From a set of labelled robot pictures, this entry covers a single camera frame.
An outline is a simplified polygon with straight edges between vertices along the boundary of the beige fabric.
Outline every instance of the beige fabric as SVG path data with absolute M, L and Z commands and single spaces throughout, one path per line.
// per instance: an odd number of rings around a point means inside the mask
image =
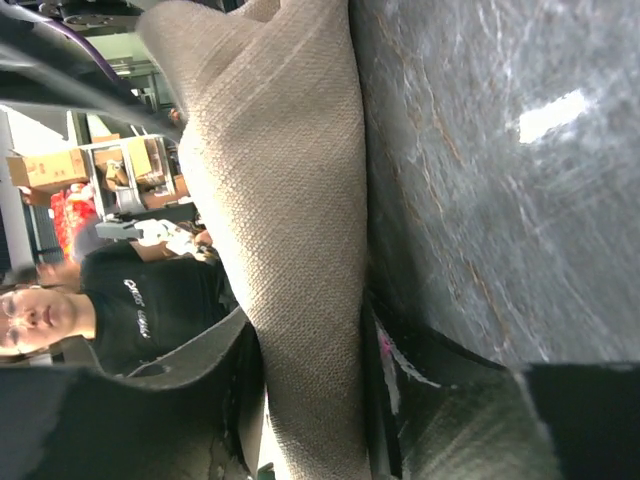
M 139 32 L 188 115 L 181 164 L 258 330 L 292 477 L 370 477 L 364 129 L 347 0 L 257 0 L 233 15 L 170 1 Z

